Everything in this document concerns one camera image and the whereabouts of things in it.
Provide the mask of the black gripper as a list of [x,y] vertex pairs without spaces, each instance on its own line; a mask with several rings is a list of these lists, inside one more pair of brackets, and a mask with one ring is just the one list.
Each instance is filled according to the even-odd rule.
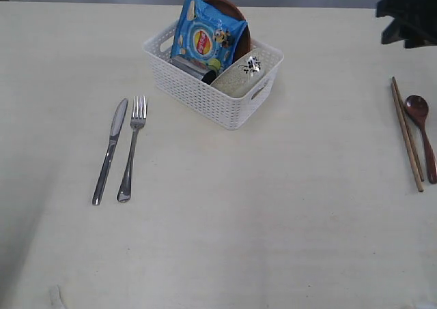
[[402,41],[405,49],[436,45],[436,0],[380,0],[376,17],[393,21],[383,30],[381,44]]

